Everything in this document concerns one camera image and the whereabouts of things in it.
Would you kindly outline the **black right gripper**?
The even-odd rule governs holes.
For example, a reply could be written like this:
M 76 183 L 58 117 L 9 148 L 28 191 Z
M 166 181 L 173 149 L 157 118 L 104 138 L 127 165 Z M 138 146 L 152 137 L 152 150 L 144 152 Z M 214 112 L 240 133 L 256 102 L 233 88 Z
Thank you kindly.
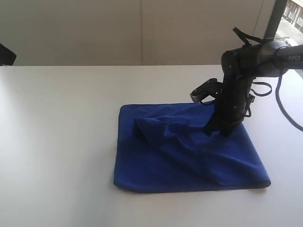
M 215 100 L 214 112 L 203 132 L 211 136 L 221 129 L 224 137 L 230 137 L 236 124 L 243 121 L 249 106 L 249 92 L 253 77 L 243 75 L 227 75 L 223 77 L 223 84 Z

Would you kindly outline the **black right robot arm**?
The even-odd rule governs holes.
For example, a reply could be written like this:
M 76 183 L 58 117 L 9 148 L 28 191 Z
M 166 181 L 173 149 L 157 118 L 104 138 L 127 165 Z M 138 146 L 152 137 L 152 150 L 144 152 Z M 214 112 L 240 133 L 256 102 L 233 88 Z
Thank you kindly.
M 293 69 L 303 67 L 303 47 L 285 46 L 283 42 L 271 41 L 265 44 L 245 46 L 227 51 L 222 56 L 222 82 L 211 82 L 215 91 L 211 93 L 214 100 L 214 112 L 203 132 L 211 136 L 219 131 L 229 137 L 235 127 L 244 118 L 251 117 L 250 105 L 260 93 L 251 86 L 257 77 L 277 78 L 275 90 L 276 102 L 284 117 L 298 130 L 303 127 L 298 124 L 285 110 L 279 95 L 282 76 Z

